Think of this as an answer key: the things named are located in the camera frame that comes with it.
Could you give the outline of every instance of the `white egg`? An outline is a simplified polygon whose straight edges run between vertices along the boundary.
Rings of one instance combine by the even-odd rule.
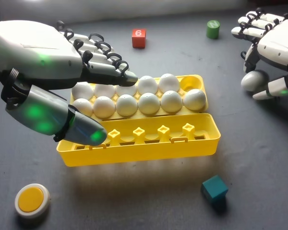
[[[87,82],[78,82],[72,88],[72,97],[75,100],[79,98],[90,100],[93,96],[94,96],[94,89]]]
[[[200,110],[206,105],[206,95],[202,90],[190,90],[184,96],[183,104],[190,110]]]
[[[158,91],[158,84],[150,76],[143,76],[140,78],[138,83],[138,92],[143,95],[144,93],[150,92],[155,94]]]
[[[101,97],[105,96],[108,98],[112,98],[115,94],[115,88],[113,85],[95,85],[95,96]]]
[[[92,104],[84,98],[79,98],[79,99],[75,100],[72,103],[72,105],[75,106],[80,111],[80,113],[82,113],[86,116],[91,116],[93,113]]]
[[[106,118],[114,114],[114,102],[105,96],[98,97],[93,104],[94,114],[100,118]]]
[[[254,70],[247,73],[241,81],[241,87],[246,90],[253,92],[260,86],[263,86],[269,82],[268,74],[261,70]]]
[[[180,95],[173,90],[165,92],[161,97],[161,108],[169,113],[179,111],[182,108]]]
[[[116,111],[122,116],[131,116],[138,110],[136,99],[128,94],[124,94],[116,101]]]
[[[139,110],[143,114],[154,114],[160,109],[158,97],[150,92],[144,93],[139,99]]]
[[[123,86],[116,86],[116,93],[118,96],[122,96],[124,94],[128,95],[135,95],[136,93],[136,85],[130,86],[130,87],[123,87]]]
[[[178,79],[173,74],[166,73],[163,74],[160,78],[159,89],[163,93],[170,90],[178,92],[178,90],[180,89],[180,84]]]

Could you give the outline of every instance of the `table surface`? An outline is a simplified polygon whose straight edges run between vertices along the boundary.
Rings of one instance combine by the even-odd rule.
[[[288,6],[267,10],[283,14]],[[0,230],[288,230],[288,97],[259,103],[240,87],[240,52],[251,43],[230,31],[247,11],[70,25],[78,34],[102,34],[139,77],[201,75],[222,138],[209,157],[69,168],[52,138],[13,120],[0,99]],[[205,37],[211,19],[221,23],[218,40]],[[133,28],[147,29],[145,49],[132,48]],[[258,69],[284,74],[262,61]],[[70,90],[56,93],[70,97]],[[215,174],[229,187],[222,214],[200,193]],[[28,226],[14,199],[31,183],[48,188],[51,206],[44,221]]]

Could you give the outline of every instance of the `white backdrop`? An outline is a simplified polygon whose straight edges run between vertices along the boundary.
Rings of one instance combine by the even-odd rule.
[[[65,23],[233,9],[246,0],[0,0],[0,21]]]

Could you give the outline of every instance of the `robotic hand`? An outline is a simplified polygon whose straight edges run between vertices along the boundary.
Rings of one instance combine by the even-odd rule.
[[[132,86],[137,77],[98,34],[89,37],[31,21],[0,22],[1,98],[21,124],[49,136],[96,146],[106,130],[49,90],[77,82]]]
[[[254,71],[257,62],[264,62],[288,71],[288,14],[277,16],[265,13],[261,8],[246,14],[238,20],[240,27],[232,29],[235,38],[252,42],[248,52],[243,51],[244,71],[248,73],[241,84],[255,91],[256,100],[270,99],[288,95],[288,75],[267,84],[263,71]]]

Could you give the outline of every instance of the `yellow egg carton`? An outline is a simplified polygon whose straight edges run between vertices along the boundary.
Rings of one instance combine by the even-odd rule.
[[[180,81],[178,93],[182,98],[191,89],[201,89],[206,94],[201,76],[177,78]],[[137,92],[134,97],[139,100],[140,94]],[[117,95],[112,98],[114,102],[117,99]],[[57,151],[67,166],[212,155],[216,152],[221,134],[210,114],[199,113],[207,108],[206,100],[205,107],[200,111],[191,111],[183,106],[177,113],[169,114],[160,108],[156,114],[148,116],[138,110],[129,118],[115,112],[105,120],[93,114],[92,118],[98,120],[108,132],[104,143],[93,147],[62,140]]]
[[[206,94],[205,87],[204,87],[204,82],[203,82],[203,79],[202,79],[201,76],[199,76],[199,75],[177,76],[177,79],[180,82],[180,89],[178,91],[178,94],[181,96],[181,98],[184,97],[184,95],[186,94],[187,91],[192,90],[192,89],[200,89]],[[155,78],[155,80],[159,84],[160,78]],[[95,84],[91,84],[91,87],[94,89],[95,88]],[[163,93],[160,91],[160,89],[158,89],[158,92],[155,93],[155,95],[159,99],[161,99]],[[139,99],[140,99],[141,95],[139,94],[139,92],[136,92],[136,94],[133,97],[136,99],[137,102],[139,102]],[[111,98],[115,105],[116,105],[116,101],[117,101],[118,98],[119,98],[119,96],[117,94],[115,94]],[[96,96],[93,96],[90,99],[90,103],[93,105],[96,99],[97,99]],[[74,102],[74,98],[73,98],[73,96],[71,94],[71,104],[73,102]],[[166,112],[165,110],[163,110],[160,107],[158,112],[156,112],[155,114],[152,114],[152,115],[143,114],[138,109],[137,112],[135,112],[135,114],[133,114],[133,115],[131,115],[129,117],[121,116],[115,111],[112,116],[107,117],[107,118],[99,118],[94,113],[92,114],[91,118],[93,118],[94,120],[100,122],[100,121],[126,119],[126,118],[141,118],[141,117],[152,117],[152,116],[163,116],[163,115],[194,114],[194,112],[196,112],[196,113],[203,112],[203,111],[207,110],[207,108],[208,108],[208,101],[207,101],[207,97],[206,97],[205,106],[202,109],[198,110],[198,111],[192,111],[192,110],[187,109],[185,106],[183,106],[178,112],[169,113],[169,112]]]

